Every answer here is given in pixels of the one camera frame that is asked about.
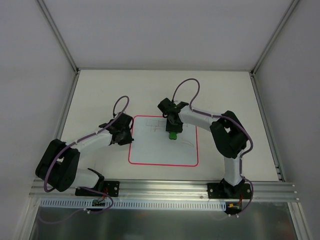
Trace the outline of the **green whiteboard eraser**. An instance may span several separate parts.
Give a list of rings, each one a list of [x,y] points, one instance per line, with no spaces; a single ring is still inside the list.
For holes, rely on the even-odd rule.
[[[177,132],[174,132],[174,131],[169,132],[169,139],[170,140],[177,140],[177,138],[178,138]]]

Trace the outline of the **pink framed whiteboard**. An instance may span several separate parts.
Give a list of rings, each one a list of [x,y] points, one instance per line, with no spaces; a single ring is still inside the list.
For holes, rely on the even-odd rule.
[[[128,151],[132,165],[196,167],[199,164],[198,130],[190,124],[176,139],[166,132],[166,120],[156,115],[136,115],[131,135],[134,141]]]

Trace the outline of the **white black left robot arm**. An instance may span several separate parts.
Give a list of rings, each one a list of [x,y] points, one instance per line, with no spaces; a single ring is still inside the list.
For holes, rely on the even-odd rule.
[[[52,140],[46,148],[35,175],[44,181],[44,191],[64,192],[77,188],[77,196],[98,196],[107,193],[105,177],[98,171],[79,168],[80,160],[102,148],[117,144],[131,144],[134,118],[126,113],[114,115],[108,123],[98,126],[98,130],[67,143],[60,139]]]

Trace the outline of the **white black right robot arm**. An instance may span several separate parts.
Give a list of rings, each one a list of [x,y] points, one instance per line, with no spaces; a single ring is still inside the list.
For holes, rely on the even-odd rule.
[[[183,125],[193,125],[211,133],[216,149],[224,158],[224,177],[216,187],[221,197],[235,198],[242,191],[241,156],[249,137],[232,111],[221,114],[192,108],[187,102],[163,99],[158,105],[166,119],[166,131],[181,133]]]

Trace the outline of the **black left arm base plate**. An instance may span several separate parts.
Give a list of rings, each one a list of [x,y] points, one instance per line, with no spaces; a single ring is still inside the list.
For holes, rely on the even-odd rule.
[[[118,197],[120,190],[119,181],[100,181],[91,190],[84,187],[77,188],[75,195],[79,197],[102,197],[101,193],[105,193],[110,197]]]

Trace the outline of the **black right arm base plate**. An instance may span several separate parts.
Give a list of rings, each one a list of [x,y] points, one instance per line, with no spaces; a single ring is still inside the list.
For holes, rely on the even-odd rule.
[[[209,199],[240,199],[249,200],[252,197],[252,188],[249,183],[240,183],[231,186],[228,183],[208,183],[207,194]]]

